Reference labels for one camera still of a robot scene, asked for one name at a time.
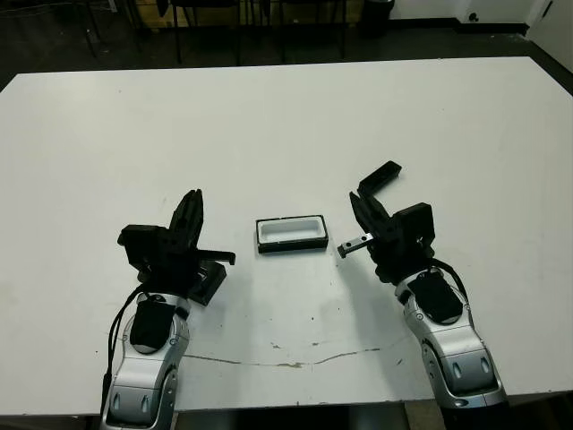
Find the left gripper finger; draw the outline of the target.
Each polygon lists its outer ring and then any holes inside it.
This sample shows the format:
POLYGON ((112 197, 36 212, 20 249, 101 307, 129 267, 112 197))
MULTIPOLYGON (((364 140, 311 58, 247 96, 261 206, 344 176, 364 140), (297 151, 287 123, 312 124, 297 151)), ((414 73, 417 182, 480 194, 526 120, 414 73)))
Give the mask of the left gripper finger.
POLYGON ((187 246, 192 248, 197 246, 203 226, 204 209, 202 191, 201 189, 191 190, 187 194, 187 197, 185 240, 187 246))
POLYGON ((190 249, 192 245, 191 227, 195 191, 191 190, 178 203, 169 224, 171 239, 174 245, 182 249, 190 249))

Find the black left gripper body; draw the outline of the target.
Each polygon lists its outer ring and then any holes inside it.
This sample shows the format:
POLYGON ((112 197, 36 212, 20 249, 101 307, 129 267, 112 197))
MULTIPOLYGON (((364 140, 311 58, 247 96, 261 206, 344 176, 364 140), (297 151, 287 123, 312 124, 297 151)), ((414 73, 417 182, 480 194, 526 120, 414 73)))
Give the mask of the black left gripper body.
POLYGON ((182 249, 174 245, 169 228, 135 228, 133 230, 133 267, 141 277, 137 292, 144 296, 168 294, 183 299, 209 299, 212 292, 201 287, 203 262, 235 264, 236 254, 182 249))

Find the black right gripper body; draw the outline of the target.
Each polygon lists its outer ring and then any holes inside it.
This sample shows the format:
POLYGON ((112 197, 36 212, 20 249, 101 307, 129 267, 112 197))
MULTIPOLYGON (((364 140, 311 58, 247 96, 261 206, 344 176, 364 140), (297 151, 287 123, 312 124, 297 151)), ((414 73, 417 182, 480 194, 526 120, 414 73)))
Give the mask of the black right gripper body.
POLYGON ((431 214, 407 214, 390 217, 380 233, 365 233, 343 242, 338 254, 345 259, 350 253, 366 248, 376 266, 381 282, 400 282, 422 271, 434 256, 432 242, 435 238, 431 214))

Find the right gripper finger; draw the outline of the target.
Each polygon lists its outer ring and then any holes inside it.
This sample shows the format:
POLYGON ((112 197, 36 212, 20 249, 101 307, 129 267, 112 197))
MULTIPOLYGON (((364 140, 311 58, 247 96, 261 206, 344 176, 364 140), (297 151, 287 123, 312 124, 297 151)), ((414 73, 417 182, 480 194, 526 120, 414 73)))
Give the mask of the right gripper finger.
POLYGON ((378 231, 378 211, 375 199, 371 194, 349 194, 355 219, 365 233, 378 231))
POLYGON ((390 215, 373 195, 364 195, 361 198, 362 202, 362 226, 366 228, 369 233, 380 233, 387 227, 390 221, 390 215))

